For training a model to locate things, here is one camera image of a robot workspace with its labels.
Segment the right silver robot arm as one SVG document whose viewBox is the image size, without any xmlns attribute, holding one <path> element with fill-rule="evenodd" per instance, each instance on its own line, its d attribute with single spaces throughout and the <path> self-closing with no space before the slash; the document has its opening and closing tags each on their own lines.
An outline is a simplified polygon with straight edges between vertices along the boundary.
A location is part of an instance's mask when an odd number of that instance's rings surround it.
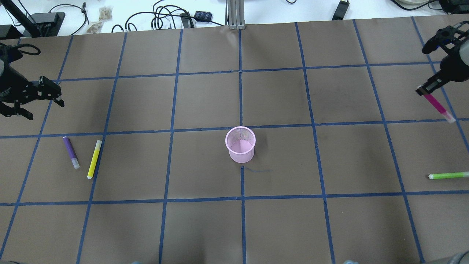
<svg viewBox="0 0 469 264">
<path fill-rule="evenodd" d="M 437 30 L 423 46 L 425 55 L 442 48 L 446 57 L 441 60 L 440 70 L 430 77 L 427 82 L 417 88 L 420 96 L 430 95 L 448 82 L 464 82 L 469 78 L 469 40 L 468 31 L 461 28 L 468 25 L 468 21 L 462 21 L 454 26 L 447 26 Z"/>
</svg>

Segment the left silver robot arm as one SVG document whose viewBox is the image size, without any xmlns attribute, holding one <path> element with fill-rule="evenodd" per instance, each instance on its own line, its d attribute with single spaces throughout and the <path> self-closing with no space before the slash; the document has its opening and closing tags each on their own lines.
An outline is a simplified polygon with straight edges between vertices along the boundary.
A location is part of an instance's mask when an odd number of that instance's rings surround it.
<svg viewBox="0 0 469 264">
<path fill-rule="evenodd" d="M 51 100 L 65 107 L 58 84 L 45 76 L 40 76 L 38 81 L 29 81 L 10 66 L 11 62 L 21 59 L 23 55 L 36 56 L 40 53 L 40 49 L 32 44 L 1 44 L 0 113 L 3 116 L 23 116 L 33 120 L 34 115 L 22 106 L 34 100 Z"/>
</svg>

